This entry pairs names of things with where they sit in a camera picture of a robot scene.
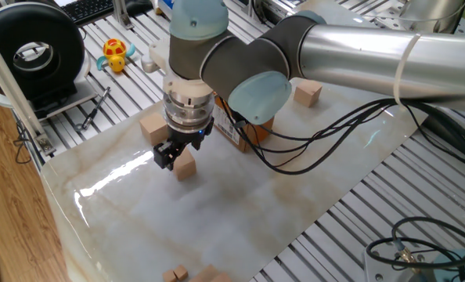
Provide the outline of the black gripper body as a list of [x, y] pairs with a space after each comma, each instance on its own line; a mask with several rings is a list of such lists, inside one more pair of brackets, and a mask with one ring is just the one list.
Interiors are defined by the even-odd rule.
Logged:
[[208, 118], [204, 123], [196, 126], [180, 125], [168, 120], [168, 139], [177, 143], [201, 143], [206, 136], [211, 134], [213, 125], [213, 118]]

